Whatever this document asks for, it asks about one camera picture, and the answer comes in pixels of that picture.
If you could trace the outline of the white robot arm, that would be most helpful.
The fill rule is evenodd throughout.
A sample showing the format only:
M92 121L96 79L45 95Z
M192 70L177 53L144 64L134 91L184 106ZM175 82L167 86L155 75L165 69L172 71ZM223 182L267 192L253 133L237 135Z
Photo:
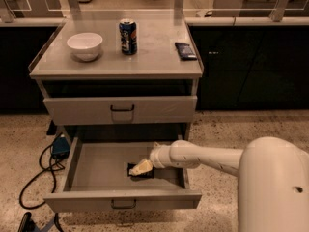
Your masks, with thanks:
M309 232L309 154L280 138L261 137L242 150L156 143L129 174L199 165L238 178L239 232Z

